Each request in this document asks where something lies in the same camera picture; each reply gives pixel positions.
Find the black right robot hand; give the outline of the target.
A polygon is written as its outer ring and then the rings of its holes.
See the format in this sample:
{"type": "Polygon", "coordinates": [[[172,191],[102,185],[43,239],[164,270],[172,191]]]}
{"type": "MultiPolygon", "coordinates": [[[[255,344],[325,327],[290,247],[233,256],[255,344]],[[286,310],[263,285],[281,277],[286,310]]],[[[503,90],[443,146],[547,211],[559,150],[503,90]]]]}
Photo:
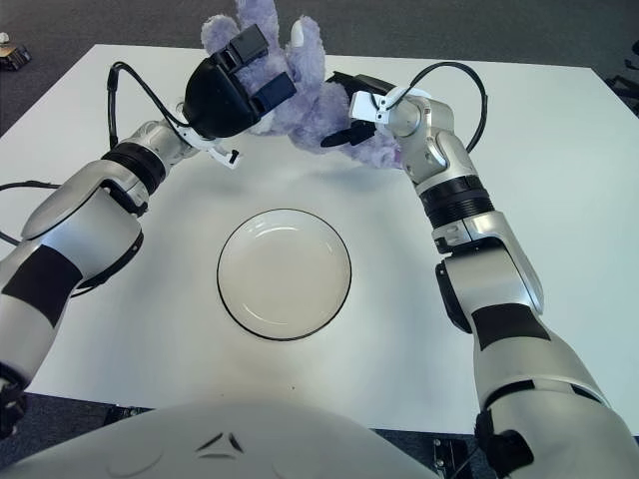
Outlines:
{"type": "MultiPolygon", "coordinates": [[[[394,88],[394,85],[375,77],[363,74],[352,76],[338,71],[334,71],[326,82],[329,84],[343,86],[350,100],[357,91],[366,91],[370,94],[385,96],[394,88]]],[[[334,132],[331,135],[324,137],[321,140],[320,145],[323,148],[336,147],[345,144],[357,146],[371,138],[375,131],[376,128],[373,122],[352,120],[347,129],[334,132]]]]}

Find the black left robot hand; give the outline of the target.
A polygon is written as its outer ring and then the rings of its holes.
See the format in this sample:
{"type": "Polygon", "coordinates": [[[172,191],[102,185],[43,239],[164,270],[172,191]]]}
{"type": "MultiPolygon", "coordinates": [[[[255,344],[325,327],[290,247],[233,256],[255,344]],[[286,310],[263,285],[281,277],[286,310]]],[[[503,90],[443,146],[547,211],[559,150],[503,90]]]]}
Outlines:
{"type": "Polygon", "coordinates": [[[257,124],[297,89],[282,72],[250,94],[238,72],[268,55],[268,42],[254,24],[202,61],[189,79],[182,114],[205,139],[228,138],[257,124]]]}

